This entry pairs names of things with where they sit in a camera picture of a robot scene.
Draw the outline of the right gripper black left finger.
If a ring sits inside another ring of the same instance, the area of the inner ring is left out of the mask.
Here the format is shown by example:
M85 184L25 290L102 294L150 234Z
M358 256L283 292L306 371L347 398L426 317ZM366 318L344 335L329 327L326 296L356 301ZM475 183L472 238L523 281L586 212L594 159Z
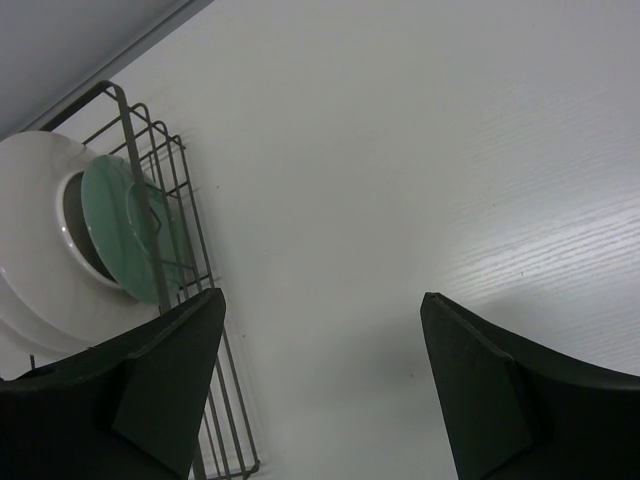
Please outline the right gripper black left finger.
M224 330L209 288L1 383L4 479L186 479Z

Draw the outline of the small blue patterned plate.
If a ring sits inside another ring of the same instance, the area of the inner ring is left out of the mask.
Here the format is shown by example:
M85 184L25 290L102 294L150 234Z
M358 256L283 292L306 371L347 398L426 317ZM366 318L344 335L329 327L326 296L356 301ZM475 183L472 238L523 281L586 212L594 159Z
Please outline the small blue patterned plate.
M151 178L144 180L168 294L174 296L187 283L191 267L185 229L177 206ZM94 158L82 176L81 204L89 236L109 274L136 300L158 304L150 236L144 232L129 163L115 155Z

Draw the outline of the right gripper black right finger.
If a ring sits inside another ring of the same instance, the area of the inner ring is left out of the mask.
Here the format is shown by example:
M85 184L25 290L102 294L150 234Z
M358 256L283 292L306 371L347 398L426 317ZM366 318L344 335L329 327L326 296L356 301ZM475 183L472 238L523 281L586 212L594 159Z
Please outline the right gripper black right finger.
M440 293L421 323L461 479L636 479L639 379L561 354Z

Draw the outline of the white grey rimmed plate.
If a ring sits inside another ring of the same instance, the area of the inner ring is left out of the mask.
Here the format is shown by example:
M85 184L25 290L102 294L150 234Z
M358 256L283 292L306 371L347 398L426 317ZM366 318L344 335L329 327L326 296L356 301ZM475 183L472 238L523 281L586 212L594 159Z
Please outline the white grey rimmed plate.
M1 320L56 354L99 344L158 314L100 276L70 233L65 189L95 155L45 131L1 143Z

